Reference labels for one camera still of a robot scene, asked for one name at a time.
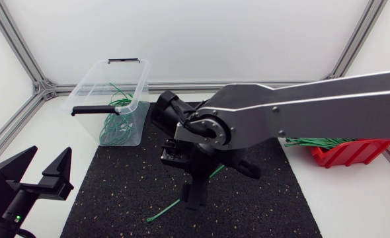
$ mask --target black rubber mat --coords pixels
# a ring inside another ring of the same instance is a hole
[[[147,223],[190,182],[160,162],[167,136],[148,120],[152,106],[139,146],[97,149],[62,237],[321,237],[276,138],[245,155],[262,169],[260,180],[223,169],[210,181],[206,206],[195,212],[180,202]]]

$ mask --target screw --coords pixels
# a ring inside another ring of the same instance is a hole
[[[286,135],[286,132],[285,131],[283,131],[283,130],[280,130],[279,131],[279,136],[280,137],[284,137]]]

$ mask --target green cable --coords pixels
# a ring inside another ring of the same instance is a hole
[[[225,166],[224,165],[221,165],[220,167],[218,167],[211,175],[210,175],[210,178],[212,178],[215,174],[217,174],[220,170],[222,170]],[[159,212],[157,215],[153,216],[153,217],[150,217],[150,218],[147,218],[147,222],[152,222],[153,220],[155,220],[157,217],[163,215],[165,212],[167,212],[170,208],[174,207],[176,204],[178,204],[180,202],[180,199],[176,200],[175,202],[173,202],[170,206],[166,207],[163,211]]]
[[[127,106],[131,103],[133,95],[124,93],[121,89],[110,83],[117,91],[111,96],[110,106]],[[122,94],[124,98],[113,100],[117,94]],[[127,114],[109,114],[99,136],[100,145],[124,145],[131,137],[136,125],[132,122],[132,117]]]

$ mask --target black handle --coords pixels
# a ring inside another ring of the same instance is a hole
[[[108,63],[111,63],[111,62],[129,62],[129,61],[138,61],[139,63],[141,63],[141,61],[138,58],[108,59]]]
[[[115,113],[116,115],[120,115],[120,113],[116,112],[115,106],[74,106],[71,112],[72,116],[75,114],[92,114],[92,113]]]

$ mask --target transparent container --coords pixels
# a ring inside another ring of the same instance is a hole
[[[149,68],[144,59],[99,61],[62,110],[75,116],[101,146],[139,145],[149,107]]]

